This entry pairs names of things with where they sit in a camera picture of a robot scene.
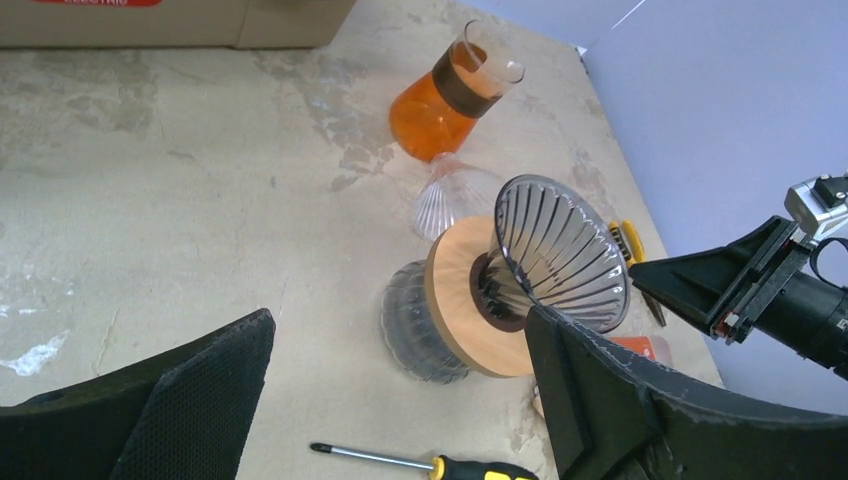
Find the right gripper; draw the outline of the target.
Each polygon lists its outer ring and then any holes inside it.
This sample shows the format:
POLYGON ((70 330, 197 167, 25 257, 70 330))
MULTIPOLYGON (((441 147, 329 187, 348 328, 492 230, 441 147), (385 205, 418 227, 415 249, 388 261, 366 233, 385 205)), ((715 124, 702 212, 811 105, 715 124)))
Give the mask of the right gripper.
POLYGON ((637 263, 629 277, 704 335, 731 344, 759 330, 845 378, 847 289, 818 271, 828 243, 774 216, 723 247, 637 263))

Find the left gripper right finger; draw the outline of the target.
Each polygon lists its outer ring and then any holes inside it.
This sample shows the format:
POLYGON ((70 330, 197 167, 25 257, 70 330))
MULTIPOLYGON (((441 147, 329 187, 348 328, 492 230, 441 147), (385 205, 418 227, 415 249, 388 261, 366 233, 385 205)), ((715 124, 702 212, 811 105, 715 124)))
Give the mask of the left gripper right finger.
POLYGON ((543 307, 525 329, 561 479, 843 479, 847 420, 704 383, 543 307))

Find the smoky glass carafe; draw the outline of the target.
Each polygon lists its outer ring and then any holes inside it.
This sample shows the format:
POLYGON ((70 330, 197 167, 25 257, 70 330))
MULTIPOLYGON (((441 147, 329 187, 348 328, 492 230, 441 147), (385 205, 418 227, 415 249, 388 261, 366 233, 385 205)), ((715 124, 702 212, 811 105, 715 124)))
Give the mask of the smoky glass carafe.
POLYGON ((470 368, 448 347, 435 326, 425 289, 424 260, 396 271, 383 291, 380 322, 387 348, 412 377, 450 384, 470 368))

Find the wooden ring holder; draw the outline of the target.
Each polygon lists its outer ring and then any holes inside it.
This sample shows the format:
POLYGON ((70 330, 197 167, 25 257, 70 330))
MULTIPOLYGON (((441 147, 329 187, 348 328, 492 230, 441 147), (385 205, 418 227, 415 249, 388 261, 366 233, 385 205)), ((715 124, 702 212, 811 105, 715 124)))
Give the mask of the wooden ring holder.
POLYGON ((529 376, 533 366, 524 333, 491 325, 472 293, 472 267, 488 253, 493 233, 491 217, 473 216, 434 241, 425 263, 427 304, 441 339, 469 368, 495 378, 529 376))

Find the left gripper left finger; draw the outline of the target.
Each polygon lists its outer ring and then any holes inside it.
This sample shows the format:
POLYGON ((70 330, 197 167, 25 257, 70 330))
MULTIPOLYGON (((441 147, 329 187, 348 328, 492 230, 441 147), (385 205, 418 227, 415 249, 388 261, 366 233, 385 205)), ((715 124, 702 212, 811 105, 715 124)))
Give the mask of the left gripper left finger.
POLYGON ((1 410, 4 479, 233 479, 276 324, 259 309, 190 343, 1 410))

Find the coffee paper filter box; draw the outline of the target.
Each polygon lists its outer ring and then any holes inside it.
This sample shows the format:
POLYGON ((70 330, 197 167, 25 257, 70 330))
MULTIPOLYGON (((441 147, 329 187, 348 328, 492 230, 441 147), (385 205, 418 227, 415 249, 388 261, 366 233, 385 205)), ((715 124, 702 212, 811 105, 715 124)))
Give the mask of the coffee paper filter box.
POLYGON ((671 348, 661 336, 613 336, 608 340, 667 367, 673 367, 671 348))

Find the smoky glass dripper cone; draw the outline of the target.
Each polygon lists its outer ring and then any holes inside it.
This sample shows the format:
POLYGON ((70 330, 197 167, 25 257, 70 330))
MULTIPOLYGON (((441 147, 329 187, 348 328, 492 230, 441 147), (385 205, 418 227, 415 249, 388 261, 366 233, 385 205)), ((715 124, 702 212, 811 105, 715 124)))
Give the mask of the smoky glass dripper cone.
POLYGON ((507 181, 494 205, 488 250, 475 261, 475 304, 495 328, 525 328, 534 306, 551 308, 597 333, 624 320, 627 265, 597 212, 571 188, 525 174, 507 181))

